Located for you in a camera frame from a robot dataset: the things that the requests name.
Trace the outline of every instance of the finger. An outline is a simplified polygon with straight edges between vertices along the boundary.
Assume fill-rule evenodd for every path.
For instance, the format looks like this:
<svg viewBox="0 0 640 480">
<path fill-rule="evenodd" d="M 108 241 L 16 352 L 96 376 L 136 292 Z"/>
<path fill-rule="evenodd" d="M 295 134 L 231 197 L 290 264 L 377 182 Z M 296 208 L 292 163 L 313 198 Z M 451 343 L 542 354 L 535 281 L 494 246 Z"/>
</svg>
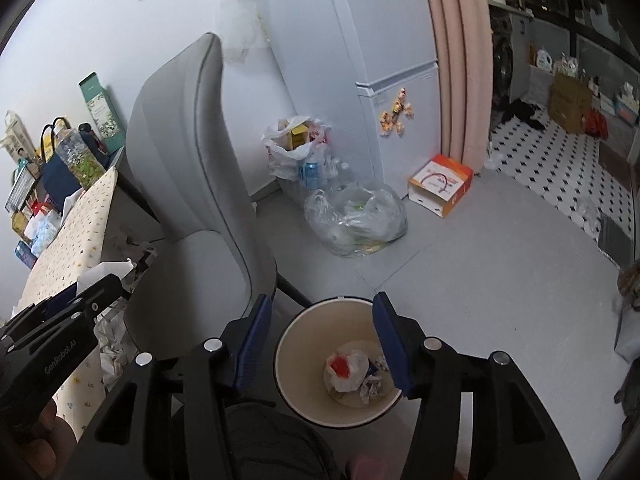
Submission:
<svg viewBox="0 0 640 480">
<path fill-rule="evenodd" d="M 44 426 L 44 429 L 47 431 L 51 431 L 53 429 L 53 423 L 56 420 L 56 413 L 58 412 L 58 407 L 56 406 L 56 401 L 51 399 L 47 405 L 44 407 L 44 410 L 40 413 L 38 420 Z"/>
<path fill-rule="evenodd" d="M 20 447 L 22 455 L 33 470 L 41 477 L 47 478 L 56 467 L 56 455 L 46 440 L 32 440 Z"/>
<path fill-rule="evenodd" d="M 49 444 L 56 454 L 56 466 L 50 478 L 51 480 L 56 480 L 60 477 L 60 473 L 64 471 L 66 463 L 76 448 L 74 430 L 58 416 L 53 424 L 53 429 L 49 433 Z"/>
</svg>

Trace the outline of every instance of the black and white tile floor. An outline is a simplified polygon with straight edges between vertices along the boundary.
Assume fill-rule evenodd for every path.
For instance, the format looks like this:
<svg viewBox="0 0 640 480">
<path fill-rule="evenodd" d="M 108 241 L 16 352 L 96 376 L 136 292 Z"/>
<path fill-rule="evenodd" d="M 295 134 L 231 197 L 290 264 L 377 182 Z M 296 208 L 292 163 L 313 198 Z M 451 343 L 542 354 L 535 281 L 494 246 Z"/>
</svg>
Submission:
<svg viewBox="0 0 640 480">
<path fill-rule="evenodd" d="M 567 134 L 545 109 L 536 112 L 535 118 L 545 125 L 544 132 L 517 118 L 494 129 L 494 152 L 502 159 L 497 170 L 544 197 L 594 240 L 598 239 L 600 222 L 592 230 L 580 214 L 578 205 L 585 198 L 633 239 L 631 193 L 598 164 L 599 141 L 587 135 Z"/>
</svg>

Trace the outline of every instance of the silver screw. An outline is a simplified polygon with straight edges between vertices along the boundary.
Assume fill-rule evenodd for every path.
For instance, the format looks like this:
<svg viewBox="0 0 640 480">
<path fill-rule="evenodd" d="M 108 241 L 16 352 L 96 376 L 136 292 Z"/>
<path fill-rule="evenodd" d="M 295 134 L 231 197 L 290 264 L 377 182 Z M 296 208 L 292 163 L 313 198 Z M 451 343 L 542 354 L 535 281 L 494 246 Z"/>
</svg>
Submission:
<svg viewBox="0 0 640 480">
<path fill-rule="evenodd" d="M 151 359 L 153 359 L 153 356 L 149 352 L 143 352 L 136 356 L 136 364 L 139 366 L 145 366 L 151 362 Z"/>
<path fill-rule="evenodd" d="M 511 362 L 511 358 L 506 352 L 496 352 L 494 354 L 494 361 L 499 365 L 508 365 Z"/>
<path fill-rule="evenodd" d="M 424 347 L 427 350 L 440 350 L 442 348 L 442 341 L 440 341 L 437 337 L 428 337 L 424 340 Z"/>
<path fill-rule="evenodd" d="M 222 341 L 220 339 L 207 339 L 204 342 L 204 349 L 207 352 L 215 352 L 216 350 L 220 350 L 222 348 Z"/>
</svg>

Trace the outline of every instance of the floral tablecloth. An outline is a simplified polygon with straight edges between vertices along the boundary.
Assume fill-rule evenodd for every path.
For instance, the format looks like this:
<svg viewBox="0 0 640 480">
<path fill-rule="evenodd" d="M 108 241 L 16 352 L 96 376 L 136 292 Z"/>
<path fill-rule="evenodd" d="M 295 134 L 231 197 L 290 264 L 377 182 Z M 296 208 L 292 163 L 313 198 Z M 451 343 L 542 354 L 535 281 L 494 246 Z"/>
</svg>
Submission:
<svg viewBox="0 0 640 480">
<path fill-rule="evenodd" d="M 111 168 L 76 202 L 58 236 L 31 270 L 16 312 L 55 296 L 82 272 L 100 263 L 117 178 L 116 169 Z M 104 398 L 100 352 L 96 347 L 60 386 L 54 400 L 58 415 L 80 438 Z"/>
</svg>

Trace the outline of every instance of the plastic bag hanging on wall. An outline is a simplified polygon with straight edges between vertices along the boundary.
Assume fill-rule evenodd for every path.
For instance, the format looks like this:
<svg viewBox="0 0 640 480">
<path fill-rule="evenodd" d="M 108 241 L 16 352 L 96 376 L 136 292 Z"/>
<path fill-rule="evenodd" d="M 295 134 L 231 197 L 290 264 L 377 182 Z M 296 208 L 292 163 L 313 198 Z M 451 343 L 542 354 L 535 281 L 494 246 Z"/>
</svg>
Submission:
<svg viewBox="0 0 640 480">
<path fill-rule="evenodd" d="M 220 0 L 217 17 L 225 61 L 244 61 L 250 50 L 269 47 L 255 0 Z"/>
</svg>

